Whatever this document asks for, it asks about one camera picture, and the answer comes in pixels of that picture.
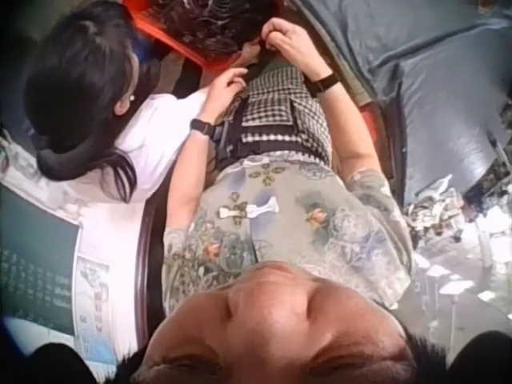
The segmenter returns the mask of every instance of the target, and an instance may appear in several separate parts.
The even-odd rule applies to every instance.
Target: patterned shirt
[[[264,261],[293,263],[386,306],[410,284],[407,226],[379,172],[346,185],[315,162],[253,156],[206,190],[188,231],[167,228],[163,302],[227,284]]]

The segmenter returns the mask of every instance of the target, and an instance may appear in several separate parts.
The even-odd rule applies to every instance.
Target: clutter
[[[206,60],[240,52],[280,8],[276,0],[148,0],[148,5],[146,12],[172,39]]]

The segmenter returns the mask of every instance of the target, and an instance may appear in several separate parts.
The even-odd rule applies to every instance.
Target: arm
[[[167,197],[166,226],[186,230],[205,186],[209,139],[192,130],[180,151]]]
[[[307,76],[316,81],[332,74],[325,67]],[[327,125],[333,143],[334,152],[339,158],[341,177],[344,182],[359,170],[381,172],[377,152],[370,132],[345,88],[341,83],[331,87],[318,96],[320,105],[326,114]]]
[[[221,74],[208,89],[208,95],[201,112],[196,117],[211,125],[231,104],[234,96],[245,83],[240,78],[243,69],[228,70]],[[170,180],[167,196],[166,228],[188,230],[205,187],[206,167],[210,138],[192,130],[189,132],[178,155]]]
[[[263,27],[262,38],[270,49],[299,68],[312,82],[332,74],[308,33],[286,20],[273,18]],[[343,181],[361,169],[381,170],[378,156],[358,108],[341,84],[319,97],[326,114],[333,148],[341,163]]]

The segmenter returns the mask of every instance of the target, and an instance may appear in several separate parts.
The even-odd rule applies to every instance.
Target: gray fabric
[[[466,192],[495,159],[512,79],[512,22],[469,0],[292,0],[322,26],[378,102],[405,204],[453,174]]]

